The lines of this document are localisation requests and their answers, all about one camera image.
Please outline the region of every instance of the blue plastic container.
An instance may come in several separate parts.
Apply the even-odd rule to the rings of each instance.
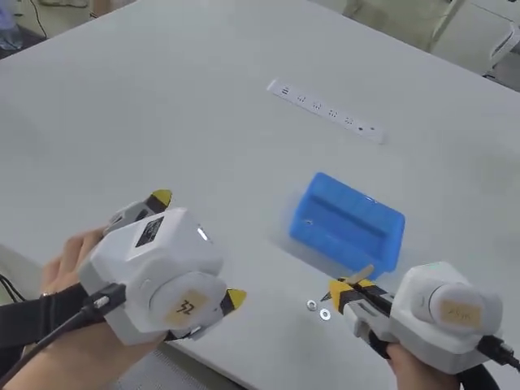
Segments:
[[[356,272],[374,265],[370,279],[396,269],[405,216],[318,173],[300,200],[289,234]]]

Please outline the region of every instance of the human hand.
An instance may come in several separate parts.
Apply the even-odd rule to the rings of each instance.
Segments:
[[[41,292],[52,294],[79,283],[77,271],[102,239],[103,229],[70,238],[44,268]],[[92,390],[116,379],[162,341],[123,345],[107,323],[69,332],[31,360],[5,390]]]
[[[396,375],[399,390],[459,390],[460,384],[453,375],[440,372],[420,362],[399,344],[390,344],[388,364]]]

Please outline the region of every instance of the table surface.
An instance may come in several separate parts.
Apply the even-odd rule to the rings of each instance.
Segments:
[[[269,94],[276,77],[380,124],[387,142]],[[383,286],[448,260],[502,294],[505,334],[520,348],[515,92],[298,0],[138,2],[2,60],[0,85],[2,244],[41,265],[73,232],[172,188],[223,248],[225,280],[249,292],[181,347],[242,384],[394,387],[339,315],[306,309],[329,277],[283,245],[317,171],[405,214]],[[503,388],[518,381],[492,372]]]

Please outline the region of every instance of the small metal ring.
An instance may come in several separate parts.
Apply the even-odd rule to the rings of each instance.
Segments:
[[[318,305],[316,304],[316,301],[309,299],[307,301],[307,309],[309,309],[310,311],[316,311],[318,309]]]
[[[331,319],[331,312],[327,309],[321,309],[319,311],[319,316],[323,321],[328,321],[329,319]]]

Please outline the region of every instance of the electrical outlet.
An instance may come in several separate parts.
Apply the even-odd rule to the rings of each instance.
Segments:
[[[339,124],[343,128],[355,132],[361,137],[368,138],[371,141],[382,144],[384,142],[384,131],[375,125],[365,123],[359,119],[355,119],[352,115],[342,110],[332,108],[324,100],[316,98],[309,93],[305,93],[290,84],[273,80],[267,90],[284,100],[295,104],[304,110],[312,112],[324,119],[328,119],[335,124]]]

